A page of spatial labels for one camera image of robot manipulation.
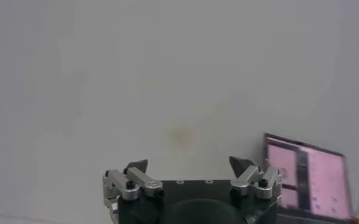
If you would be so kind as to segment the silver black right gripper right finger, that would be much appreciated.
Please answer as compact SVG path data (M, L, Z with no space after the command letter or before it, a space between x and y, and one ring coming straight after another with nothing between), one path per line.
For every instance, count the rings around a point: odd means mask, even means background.
M230 181L231 188L240 197L247 196L252 190L257 198L282 197L282 173L269 165L265 170L249 159L229 157L229 163L235 174Z

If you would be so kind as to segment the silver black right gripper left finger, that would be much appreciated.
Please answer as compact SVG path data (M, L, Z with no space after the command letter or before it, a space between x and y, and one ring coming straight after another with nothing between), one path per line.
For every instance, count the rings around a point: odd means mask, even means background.
M105 200L116 200L121 197L125 201L140 198L141 193L151 198L163 197L163 182L146 175L148 160L129 163L121 172L107 170L102 177L103 196Z

